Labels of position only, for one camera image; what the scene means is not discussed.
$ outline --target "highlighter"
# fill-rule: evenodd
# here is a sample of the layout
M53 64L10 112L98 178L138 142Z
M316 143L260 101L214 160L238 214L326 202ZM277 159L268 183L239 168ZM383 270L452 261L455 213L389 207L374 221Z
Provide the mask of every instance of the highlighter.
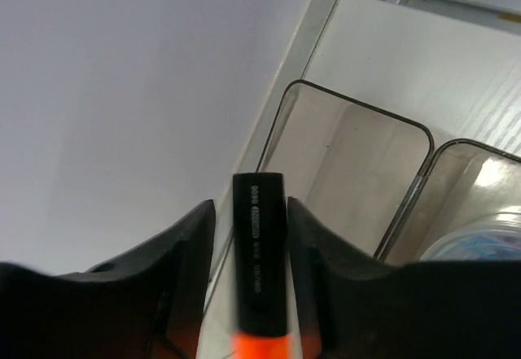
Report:
M281 173L233 177L235 359L288 359L287 217Z

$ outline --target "plastic lid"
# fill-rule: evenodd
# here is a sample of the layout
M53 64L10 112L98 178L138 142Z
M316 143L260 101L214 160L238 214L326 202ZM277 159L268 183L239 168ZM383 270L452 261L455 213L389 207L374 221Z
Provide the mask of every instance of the plastic lid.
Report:
M521 260L521 227L503 222L469 225L433 243L421 260Z

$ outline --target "black and orange marker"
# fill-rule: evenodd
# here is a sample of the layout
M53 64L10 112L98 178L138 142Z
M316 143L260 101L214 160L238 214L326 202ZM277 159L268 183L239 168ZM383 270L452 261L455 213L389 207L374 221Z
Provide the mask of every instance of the black and orange marker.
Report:
M234 175L236 359L287 359L284 183L280 173Z

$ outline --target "black marker cap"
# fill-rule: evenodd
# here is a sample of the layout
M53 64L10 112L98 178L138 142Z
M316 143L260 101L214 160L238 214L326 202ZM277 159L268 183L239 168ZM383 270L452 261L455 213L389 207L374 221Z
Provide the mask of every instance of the black marker cap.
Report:
M282 174L235 174L233 201L239 329L285 336L287 217Z

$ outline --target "round plastic container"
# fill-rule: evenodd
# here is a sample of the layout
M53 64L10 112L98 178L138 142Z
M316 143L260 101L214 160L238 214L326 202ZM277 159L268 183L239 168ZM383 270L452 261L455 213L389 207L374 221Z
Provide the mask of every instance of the round plastic container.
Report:
M521 260L521 227L476 223L433 243L420 260Z

